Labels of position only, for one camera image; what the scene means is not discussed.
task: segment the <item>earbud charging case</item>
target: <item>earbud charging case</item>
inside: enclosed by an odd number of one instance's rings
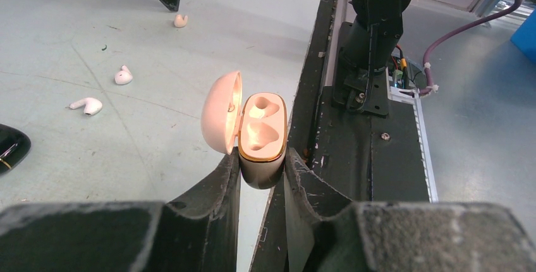
[[[220,77],[210,89],[201,130],[214,150],[231,154],[238,136],[240,169],[253,188],[268,189],[281,176],[287,139],[286,106],[279,95],[258,93],[242,104],[239,71]]]

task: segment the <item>bolt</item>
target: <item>bolt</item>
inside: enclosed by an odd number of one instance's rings
[[[361,93],[359,96],[355,97],[355,101],[358,103],[363,103],[365,101],[365,93]]]

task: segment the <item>electrical wire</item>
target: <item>electrical wire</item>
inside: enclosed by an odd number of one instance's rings
[[[365,98],[363,99],[363,103],[359,106],[359,108],[355,110],[350,109],[350,105],[355,100],[355,97],[357,95],[357,92],[355,89],[353,89],[350,92],[350,95],[348,96],[348,100],[346,102],[346,109],[352,112],[357,113],[363,113],[365,111],[365,106],[367,103],[367,99],[370,98],[370,95],[372,94],[372,85],[374,84],[374,60],[376,58],[376,45],[377,45],[377,39],[378,39],[378,24],[373,24],[369,28],[370,32],[370,44],[368,46],[368,79],[367,79],[367,88],[365,89]]]
[[[432,78],[432,72],[430,71],[430,55],[432,54],[432,52],[434,51],[434,49],[439,46],[440,44],[442,44],[443,42],[445,42],[446,40],[448,40],[449,38],[451,37],[454,37],[455,35],[458,35],[459,33],[462,33],[466,30],[468,30],[469,28],[473,28],[473,27],[476,27],[476,26],[479,26],[483,23],[486,23],[486,22],[489,22],[491,20],[495,20],[497,18],[500,18],[502,16],[506,16],[512,12],[514,12],[516,9],[518,9],[520,6],[521,6],[521,3],[523,2],[523,0],[515,0],[514,4],[512,6],[510,6],[509,8],[505,9],[504,11],[500,11],[498,13],[495,13],[493,15],[490,15],[490,16],[486,16],[482,19],[479,19],[475,22],[472,22],[472,23],[469,23],[468,25],[464,25],[456,30],[453,30],[452,32],[446,34],[445,36],[437,39],[434,43],[432,43],[432,45],[430,47],[428,47],[428,49],[426,50],[426,52],[424,53],[424,56],[422,58],[422,64],[424,66],[424,74],[426,76],[426,84],[427,84],[427,87],[426,89],[422,89],[422,90],[419,90],[418,94],[420,97],[425,97],[427,95],[429,95],[432,91],[437,91],[438,89],[438,86],[434,85],[434,79]]]
[[[415,73],[415,75],[413,76],[413,79],[411,80],[411,82],[413,82],[413,84],[415,84],[415,79],[417,78],[418,74],[422,74],[422,71],[419,70],[418,72]]]
[[[391,56],[391,59],[393,59],[394,69],[398,70],[398,62],[396,62],[396,59],[394,58],[394,56]]]
[[[402,48],[400,47],[400,45],[396,45],[396,48],[398,49],[398,51],[400,52],[400,58],[404,58],[404,52],[402,51]]]

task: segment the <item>white earbud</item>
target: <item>white earbud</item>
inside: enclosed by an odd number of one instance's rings
[[[188,16],[184,16],[183,18],[182,15],[177,15],[173,23],[175,24],[175,27],[178,27],[178,28],[185,27],[186,24],[188,23]]]
[[[118,85],[128,84],[132,81],[132,73],[130,73],[126,65],[123,65],[121,70],[117,72],[115,81]]]
[[[73,102],[71,103],[69,108],[78,109],[82,106],[85,106],[84,114],[89,116],[93,116],[102,110],[102,102],[100,102],[98,99],[91,97],[80,99],[77,102]]]

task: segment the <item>open case lid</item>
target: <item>open case lid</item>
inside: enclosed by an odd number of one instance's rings
[[[234,71],[220,77],[210,88],[201,114],[201,131],[214,150],[231,154],[235,145],[242,103],[242,77]]]

